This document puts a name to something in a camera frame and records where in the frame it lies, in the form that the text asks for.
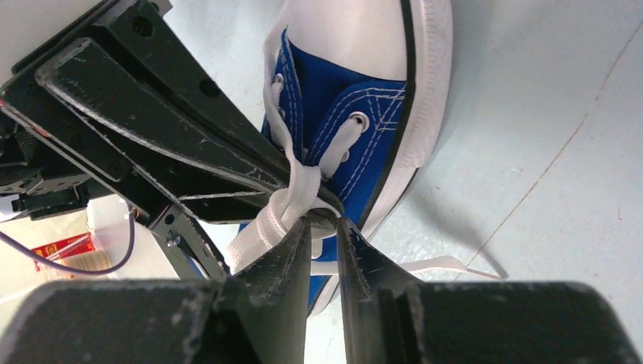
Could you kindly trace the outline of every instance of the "white shoelace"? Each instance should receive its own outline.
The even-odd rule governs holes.
[[[290,181],[288,188],[277,190],[272,194],[266,207],[237,237],[223,250],[226,263],[230,266],[231,274],[235,274],[252,264],[263,254],[276,246],[293,227],[297,219],[309,210],[329,209],[340,217],[340,213],[317,197],[322,178],[333,176],[341,162],[348,159],[351,146],[357,142],[360,135],[369,128],[368,117],[361,112],[352,113],[340,126],[322,155],[319,165],[309,167],[302,165],[295,158],[293,138],[284,122],[284,111],[279,106],[279,98],[284,89],[284,78],[278,74],[271,77],[275,64],[275,54],[280,45],[280,34],[285,29],[283,17],[278,25],[268,35],[264,44],[265,76],[264,104],[266,119],[270,125],[272,139],[284,149],[290,163]],[[318,248],[322,239],[332,237],[335,231],[324,231],[313,228],[313,245]],[[468,272],[486,278],[500,280],[496,275],[467,268],[452,256],[440,256],[417,262],[402,263],[401,266],[409,272],[443,269],[450,271]],[[337,275],[337,262],[312,261],[311,275]]]

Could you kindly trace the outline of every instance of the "blue sneaker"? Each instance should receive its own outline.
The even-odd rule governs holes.
[[[290,186],[274,193],[224,251],[232,273],[279,243],[310,209],[333,209],[316,197],[320,184],[340,198],[365,237],[375,231],[433,150],[451,43],[449,0],[286,3],[265,43],[262,132],[288,157]],[[339,280],[335,231],[312,233],[314,315]],[[452,257],[412,266],[427,268],[478,273]]]

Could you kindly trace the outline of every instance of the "cable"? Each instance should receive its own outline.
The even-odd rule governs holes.
[[[108,269],[103,269],[101,271],[86,271],[84,269],[71,268],[62,264],[58,264],[56,262],[52,262],[51,260],[45,257],[35,254],[31,250],[29,250],[29,248],[22,245],[21,243],[18,243],[16,240],[14,240],[12,237],[9,237],[7,234],[3,233],[2,231],[0,231],[0,240],[4,241],[12,248],[16,249],[20,253],[23,253],[25,256],[37,261],[38,263],[47,265],[54,269],[58,269],[59,271],[66,271],[67,273],[72,273],[75,275],[108,275],[110,273],[117,271],[123,265],[125,265],[125,263],[127,263],[127,261],[130,260],[130,257],[132,256],[132,252],[134,250],[134,211],[130,204],[127,204],[127,209],[130,210],[130,212],[128,213],[128,220],[130,225],[130,241],[128,243],[129,245],[127,246],[127,251],[125,252],[125,256],[117,265],[114,265],[113,267]]]

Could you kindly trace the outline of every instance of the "metal eyelet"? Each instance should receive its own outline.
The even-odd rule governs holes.
[[[274,78],[272,79],[273,83],[284,83],[284,75],[283,74],[275,74]]]
[[[362,125],[362,133],[364,133],[371,125],[371,121],[368,115],[364,114],[361,111],[351,112],[350,115],[348,115],[348,118],[355,119],[357,121],[357,124]]]

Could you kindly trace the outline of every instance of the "red label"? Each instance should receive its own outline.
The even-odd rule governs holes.
[[[74,247],[63,250],[67,246],[70,246],[74,243],[77,243]],[[31,251],[35,254],[38,254],[39,256],[45,258],[53,255],[58,255],[54,259],[67,258],[68,256],[77,256],[78,254],[93,252],[94,250],[96,250],[96,247],[94,246],[94,242],[92,242],[92,235],[90,233],[77,235],[75,237],[69,237],[55,243],[50,243],[31,249]],[[35,260],[33,262],[36,263],[36,271],[40,271],[39,263]]]

